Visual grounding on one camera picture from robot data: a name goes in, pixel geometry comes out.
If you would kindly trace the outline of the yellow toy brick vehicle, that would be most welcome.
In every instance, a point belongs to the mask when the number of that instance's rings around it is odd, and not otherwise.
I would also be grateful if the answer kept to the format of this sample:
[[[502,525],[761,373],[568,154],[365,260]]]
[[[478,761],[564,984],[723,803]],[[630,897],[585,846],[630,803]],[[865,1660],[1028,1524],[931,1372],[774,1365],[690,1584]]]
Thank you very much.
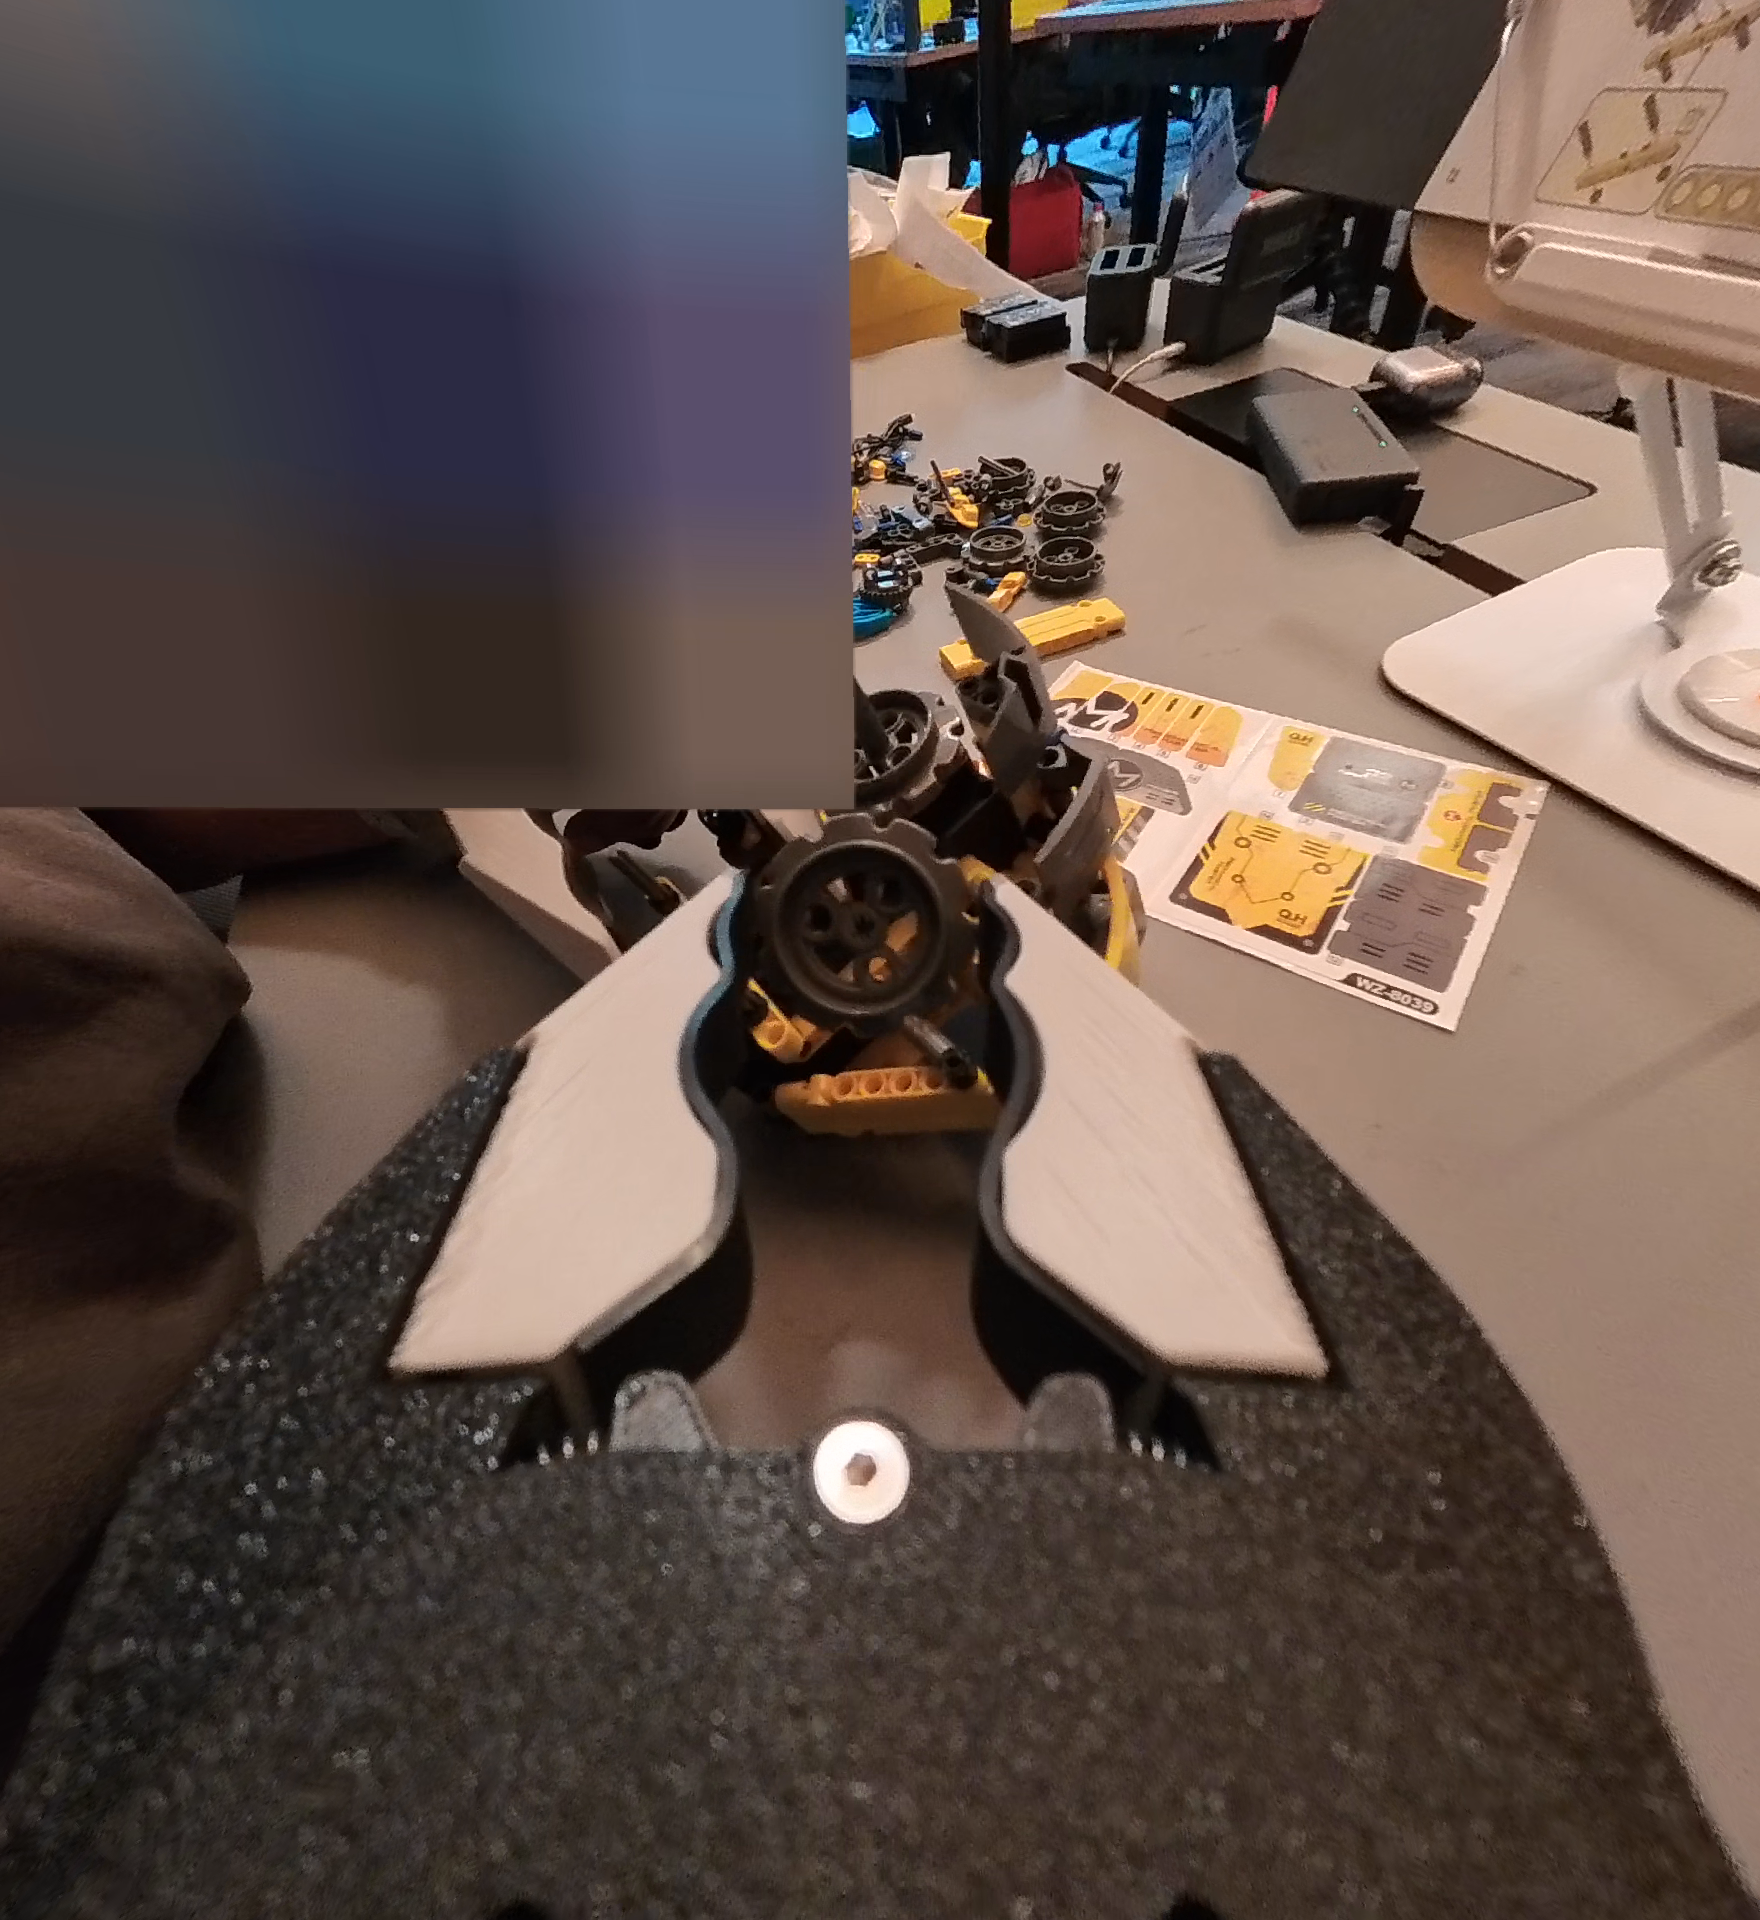
[[[789,839],[865,812],[876,822],[930,829],[965,863],[976,906],[976,962],[958,1004],[908,1018],[886,1036],[854,1036],[782,1015],[745,980],[750,1047],[742,1090],[767,1102],[807,1137],[937,1137],[987,1131],[996,1084],[965,1018],[983,1004],[983,885],[1008,878],[1054,915],[1124,980],[1141,980],[1143,906],[1124,867],[1119,796],[1103,753],[1084,753],[1057,718],[1043,664],[1020,636],[971,636],[987,664],[976,678],[930,688],[859,688],[854,804],[804,812],[782,829],[774,812],[699,812],[722,858],[761,874]]]

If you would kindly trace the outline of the black power adapter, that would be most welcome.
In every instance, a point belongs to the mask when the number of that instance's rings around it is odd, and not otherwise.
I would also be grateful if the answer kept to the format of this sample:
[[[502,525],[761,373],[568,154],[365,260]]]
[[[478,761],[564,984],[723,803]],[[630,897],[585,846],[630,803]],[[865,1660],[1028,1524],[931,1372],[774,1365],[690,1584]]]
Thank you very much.
[[[1277,391],[1247,408],[1247,444],[1290,525],[1378,519],[1412,530],[1423,469],[1410,444],[1349,391]]]

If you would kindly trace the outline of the yellow toy brick panel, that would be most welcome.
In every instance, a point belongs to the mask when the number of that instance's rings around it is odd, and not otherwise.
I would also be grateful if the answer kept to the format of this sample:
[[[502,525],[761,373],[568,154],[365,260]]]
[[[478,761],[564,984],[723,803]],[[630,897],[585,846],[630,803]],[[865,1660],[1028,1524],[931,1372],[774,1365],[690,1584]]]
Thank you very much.
[[[976,654],[971,636],[1020,636],[1038,660],[1078,654],[1106,636],[1128,634],[1128,613],[1111,597],[1078,597],[1033,613],[1012,613],[987,597],[965,595],[965,636],[941,644],[941,672],[952,686],[976,678],[987,664]]]

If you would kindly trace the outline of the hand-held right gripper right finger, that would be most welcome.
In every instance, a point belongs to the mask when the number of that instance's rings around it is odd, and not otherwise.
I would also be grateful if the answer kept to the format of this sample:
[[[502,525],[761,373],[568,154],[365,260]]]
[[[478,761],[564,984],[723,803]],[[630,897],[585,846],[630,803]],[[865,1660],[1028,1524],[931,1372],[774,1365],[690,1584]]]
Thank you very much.
[[[1008,878],[987,1010],[1012,1043],[983,1230],[1141,1372],[1328,1376],[1200,1047]]]

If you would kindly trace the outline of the black flat panel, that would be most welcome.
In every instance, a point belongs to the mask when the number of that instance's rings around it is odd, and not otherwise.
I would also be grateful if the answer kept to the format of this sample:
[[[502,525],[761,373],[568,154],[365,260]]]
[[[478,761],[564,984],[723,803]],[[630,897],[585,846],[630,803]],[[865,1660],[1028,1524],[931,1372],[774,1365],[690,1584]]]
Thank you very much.
[[[1410,212],[1501,57],[1503,0],[1328,0],[1242,177]]]

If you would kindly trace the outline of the yellow and grey sticker sheet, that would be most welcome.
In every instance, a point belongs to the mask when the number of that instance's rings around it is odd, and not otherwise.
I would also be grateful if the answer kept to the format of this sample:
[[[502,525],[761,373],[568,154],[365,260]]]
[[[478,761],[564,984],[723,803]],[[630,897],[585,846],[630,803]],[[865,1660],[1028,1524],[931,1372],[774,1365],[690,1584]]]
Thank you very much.
[[[1103,753],[1153,922],[1458,1032],[1544,779],[1073,664],[1062,731]]]

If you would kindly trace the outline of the heap of colourful toy parts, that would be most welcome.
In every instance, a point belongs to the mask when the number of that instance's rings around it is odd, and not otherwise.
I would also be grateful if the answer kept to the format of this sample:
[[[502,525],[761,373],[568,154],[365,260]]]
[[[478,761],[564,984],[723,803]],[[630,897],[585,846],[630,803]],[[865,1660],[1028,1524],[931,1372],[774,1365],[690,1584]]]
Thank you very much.
[[[894,414],[849,444],[849,584],[854,641],[876,641],[925,584],[925,566],[958,560],[969,530],[941,469],[921,469],[921,420]]]

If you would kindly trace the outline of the red bag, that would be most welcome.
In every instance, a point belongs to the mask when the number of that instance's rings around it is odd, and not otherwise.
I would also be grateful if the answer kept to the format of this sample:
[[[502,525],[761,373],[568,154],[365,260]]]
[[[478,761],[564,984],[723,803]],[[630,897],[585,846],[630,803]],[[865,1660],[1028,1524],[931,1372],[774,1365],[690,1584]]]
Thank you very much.
[[[1057,162],[1012,187],[1008,270],[1045,281],[1078,270],[1084,256],[1084,180]]]

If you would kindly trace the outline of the grey toothed toy wheel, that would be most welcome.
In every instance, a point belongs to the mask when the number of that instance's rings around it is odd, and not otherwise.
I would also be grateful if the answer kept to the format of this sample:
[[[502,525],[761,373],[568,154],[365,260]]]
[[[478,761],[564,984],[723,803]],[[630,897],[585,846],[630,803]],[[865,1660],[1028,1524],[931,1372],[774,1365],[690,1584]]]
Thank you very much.
[[[958,1004],[979,932],[965,863],[930,829],[865,812],[774,854],[745,920],[774,1004],[867,1041]]]

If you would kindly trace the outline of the silver case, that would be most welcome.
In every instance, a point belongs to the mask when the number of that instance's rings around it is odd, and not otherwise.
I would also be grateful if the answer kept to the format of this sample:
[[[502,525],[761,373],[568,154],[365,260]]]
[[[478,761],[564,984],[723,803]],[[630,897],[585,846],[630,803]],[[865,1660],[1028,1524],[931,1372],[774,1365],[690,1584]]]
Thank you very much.
[[[1444,348],[1405,348],[1389,351],[1363,400],[1382,420],[1448,420],[1458,414],[1489,382],[1485,358],[1444,351]]]

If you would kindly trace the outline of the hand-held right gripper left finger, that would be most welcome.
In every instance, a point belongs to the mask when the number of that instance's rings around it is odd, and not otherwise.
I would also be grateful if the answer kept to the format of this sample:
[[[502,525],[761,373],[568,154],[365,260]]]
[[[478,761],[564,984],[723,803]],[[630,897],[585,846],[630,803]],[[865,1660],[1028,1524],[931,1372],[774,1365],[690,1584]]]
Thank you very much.
[[[397,1376],[532,1372],[717,1258],[742,1193],[745,900],[745,874],[713,878],[526,1036]]]

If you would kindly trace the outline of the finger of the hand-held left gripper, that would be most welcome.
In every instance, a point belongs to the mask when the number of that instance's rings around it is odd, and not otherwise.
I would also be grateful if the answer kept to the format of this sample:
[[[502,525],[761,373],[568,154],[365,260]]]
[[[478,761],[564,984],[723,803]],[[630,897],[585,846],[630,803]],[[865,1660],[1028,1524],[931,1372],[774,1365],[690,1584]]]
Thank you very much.
[[[607,969],[623,958],[595,870],[531,812],[448,812],[462,874],[494,900],[564,969]]]

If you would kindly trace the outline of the white book stand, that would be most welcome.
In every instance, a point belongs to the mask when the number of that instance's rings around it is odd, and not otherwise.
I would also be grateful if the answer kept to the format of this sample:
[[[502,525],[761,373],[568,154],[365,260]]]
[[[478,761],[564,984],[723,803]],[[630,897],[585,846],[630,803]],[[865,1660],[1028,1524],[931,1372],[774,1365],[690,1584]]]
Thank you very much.
[[[1724,501],[1718,395],[1760,403],[1760,233],[1697,245],[1590,216],[1412,216],[1444,309],[1528,320],[1625,376],[1656,545],[1559,565],[1382,654],[1418,708],[1760,894],[1760,566]]]

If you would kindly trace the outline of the yellow tissue box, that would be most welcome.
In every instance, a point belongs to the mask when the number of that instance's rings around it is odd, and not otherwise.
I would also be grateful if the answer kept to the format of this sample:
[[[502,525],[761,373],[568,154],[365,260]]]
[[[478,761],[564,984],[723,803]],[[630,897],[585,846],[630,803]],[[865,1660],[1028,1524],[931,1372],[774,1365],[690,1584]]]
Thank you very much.
[[[844,172],[854,358],[958,334],[971,305],[1015,288],[983,249],[987,220],[965,198],[952,154],[908,154],[896,177]]]

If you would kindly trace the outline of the toy instruction booklet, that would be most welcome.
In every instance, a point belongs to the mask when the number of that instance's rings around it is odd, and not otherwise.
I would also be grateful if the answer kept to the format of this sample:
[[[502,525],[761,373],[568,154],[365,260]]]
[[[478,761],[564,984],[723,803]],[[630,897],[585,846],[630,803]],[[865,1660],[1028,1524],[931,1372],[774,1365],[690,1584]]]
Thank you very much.
[[[1418,207],[1760,260],[1760,0],[1507,5]]]

